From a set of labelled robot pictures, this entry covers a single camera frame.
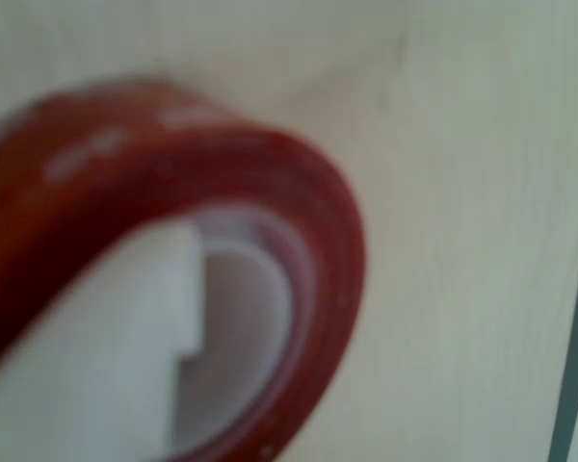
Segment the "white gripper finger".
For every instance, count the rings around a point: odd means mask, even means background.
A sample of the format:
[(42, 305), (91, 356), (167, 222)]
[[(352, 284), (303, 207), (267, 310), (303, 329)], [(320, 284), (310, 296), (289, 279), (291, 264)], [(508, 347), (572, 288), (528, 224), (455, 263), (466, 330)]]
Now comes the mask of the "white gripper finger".
[(162, 459), (201, 266), (192, 224), (149, 224), (63, 290), (0, 359), (0, 461)]

